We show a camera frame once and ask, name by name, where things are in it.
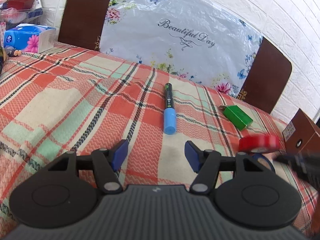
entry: brown wooden headboard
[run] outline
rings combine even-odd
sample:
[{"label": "brown wooden headboard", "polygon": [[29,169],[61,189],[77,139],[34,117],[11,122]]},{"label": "brown wooden headboard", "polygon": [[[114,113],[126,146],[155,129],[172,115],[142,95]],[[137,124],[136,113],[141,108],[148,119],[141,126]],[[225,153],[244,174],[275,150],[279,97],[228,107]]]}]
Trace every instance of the brown wooden headboard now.
[{"label": "brown wooden headboard", "polygon": [[[109,1],[67,0],[58,41],[98,50]],[[263,38],[238,98],[271,113],[291,71],[290,61]]]}]

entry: floral plastic sheet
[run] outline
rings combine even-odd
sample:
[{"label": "floral plastic sheet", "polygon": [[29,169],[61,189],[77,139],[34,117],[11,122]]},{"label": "floral plastic sheet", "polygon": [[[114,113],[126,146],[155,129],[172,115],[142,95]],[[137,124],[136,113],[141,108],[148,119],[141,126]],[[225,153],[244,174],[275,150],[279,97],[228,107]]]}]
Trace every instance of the floral plastic sheet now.
[{"label": "floral plastic sheet", "polygon": [[100,51],[236,97],[261,42],[210,0],[111,0]]}]

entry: plaid tablecloth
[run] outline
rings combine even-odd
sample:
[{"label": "plaid tablecloth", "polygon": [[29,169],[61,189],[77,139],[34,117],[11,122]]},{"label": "plaid tablecloth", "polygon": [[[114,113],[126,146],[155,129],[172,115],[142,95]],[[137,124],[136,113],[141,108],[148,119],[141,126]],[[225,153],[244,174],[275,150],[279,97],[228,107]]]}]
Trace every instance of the plaid tablecloth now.
[{"label": "plaid tablecloth", "polygon": [[[173,86],[177,133],[163,133],[164,84]],[[218,110],[239,105],[253,120],[239,132]],[[9,208],[12,190],[70,149],[78,155],[110,148],[127,138],[129,154],[120,173],[127,184],[185,184],[196,174],[184,156],[192,140],[234,156],[239,138],[276,134],[286,124],[237,99],[177,76],[95,51],[61,43],[45,54],[10,58],[0,77],[0,237],[16,225]],[[286,166],[279,176],[298,189],[303,204],[295,226],[311,236],[317,193]],[[92,172],[81,177],[93,183]],[[218,183],[231,179],[221,172]]]}]

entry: white brick wall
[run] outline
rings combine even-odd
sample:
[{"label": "white brick wall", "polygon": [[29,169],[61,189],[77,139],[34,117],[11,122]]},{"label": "white brick wall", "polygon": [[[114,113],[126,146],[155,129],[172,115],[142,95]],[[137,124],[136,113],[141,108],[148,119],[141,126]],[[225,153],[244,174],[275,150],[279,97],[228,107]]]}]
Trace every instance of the white brick wall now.
[{"label": "white brick wall", "polygon": [[[286,122],[300,107],[320,109],[320,0],[213,0],[262,31],[292,62],[292,74],[272,114]],[[60,28],[66,0],[42,0],[43,24]]]}]

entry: blue tissue package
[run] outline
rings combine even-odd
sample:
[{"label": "blue tissue package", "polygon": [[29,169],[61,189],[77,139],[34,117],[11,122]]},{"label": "blue tissue package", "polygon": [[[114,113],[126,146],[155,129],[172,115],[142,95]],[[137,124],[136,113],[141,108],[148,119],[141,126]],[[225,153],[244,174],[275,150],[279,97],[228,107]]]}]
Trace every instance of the blue tissue package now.
[{"label": "blue tissue package", "polygon": [[4,46],[24,52],[42,53],[52,49],[56,29],[34,24],[19,24],[4,32]]}]

